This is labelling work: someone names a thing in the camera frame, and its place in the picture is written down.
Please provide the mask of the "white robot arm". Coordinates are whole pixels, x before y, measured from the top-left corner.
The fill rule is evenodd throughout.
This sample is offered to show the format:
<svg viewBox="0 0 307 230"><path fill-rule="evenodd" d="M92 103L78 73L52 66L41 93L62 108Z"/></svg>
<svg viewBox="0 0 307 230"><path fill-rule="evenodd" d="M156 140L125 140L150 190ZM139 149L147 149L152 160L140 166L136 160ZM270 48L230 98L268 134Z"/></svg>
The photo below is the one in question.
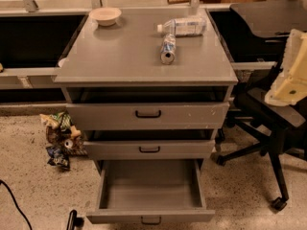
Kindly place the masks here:
<svg viewBox="0 0 307 230"><path fill-rule="evenodd" d="M281 68L265 102L275 106L295 105L307 96L307 33L291 30Z"/></svg>

